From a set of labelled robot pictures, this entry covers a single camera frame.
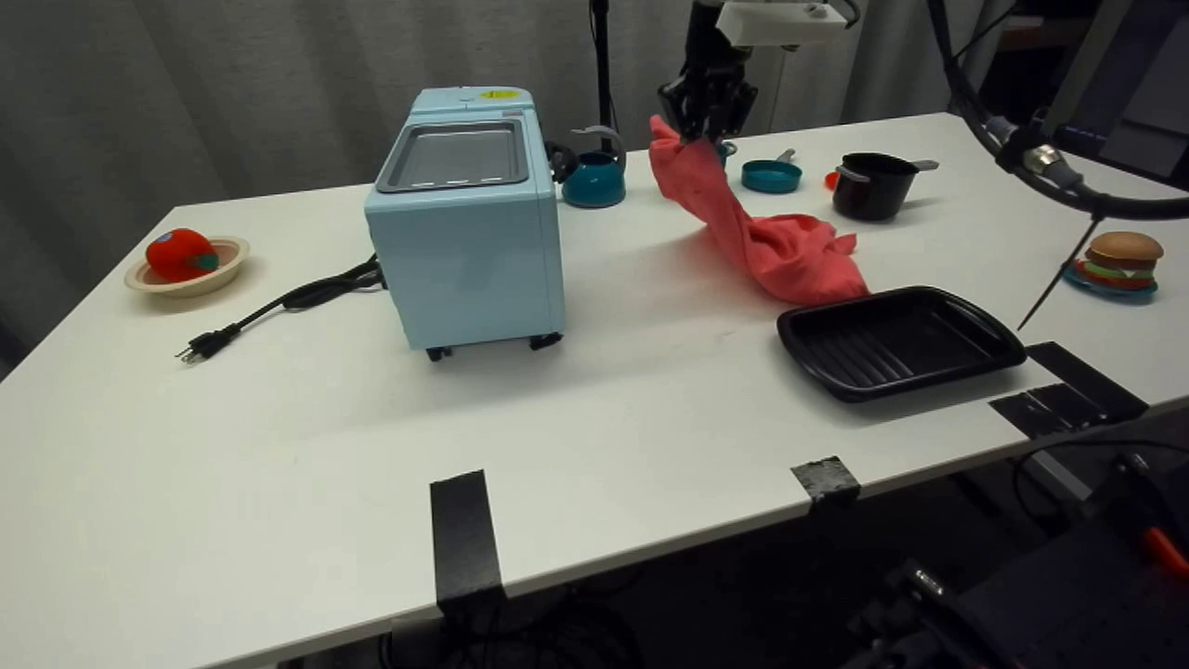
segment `hamburger bun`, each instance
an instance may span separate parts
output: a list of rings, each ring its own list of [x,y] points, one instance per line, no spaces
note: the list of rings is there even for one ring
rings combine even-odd
[[[1153,298],[1161,255],[1165,247],[1157,238],[1110,231],[1088,242],[1087,255],[1069,267],[1069,280],[1106,298]]]

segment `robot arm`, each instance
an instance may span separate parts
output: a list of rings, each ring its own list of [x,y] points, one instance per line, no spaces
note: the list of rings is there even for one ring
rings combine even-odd
[[[755,86],[751,50],[794,50],[856,28],[824,0],[694,0],[680,78],[663,86],[663,109],[680,137],[725,137],[748,123]]]

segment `black pot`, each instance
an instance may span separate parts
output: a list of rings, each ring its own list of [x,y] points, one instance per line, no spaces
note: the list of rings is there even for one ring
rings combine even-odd
[[[901,159],[883,153],[849,153],[831,208],[849,221],[897,221],[918,171],[934,171],[934,159]]]

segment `pink towel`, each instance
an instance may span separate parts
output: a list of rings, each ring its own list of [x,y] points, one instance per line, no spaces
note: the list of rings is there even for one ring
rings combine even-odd
[[[856,267],[856,233],[835,233],[815,215],[751,221],[731,192],[709,142],[680,142],[665,118],[651,118],[651,163],[663,192],[699,215],[718,251],[765,294],[789,305],[831,305],[867,298]]]

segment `toaster oven window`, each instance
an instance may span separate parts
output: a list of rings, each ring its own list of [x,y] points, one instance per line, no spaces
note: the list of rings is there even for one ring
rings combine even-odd
[[[478,191],[526,177],[516,123],[414,125],[402,133],[379,191]]]

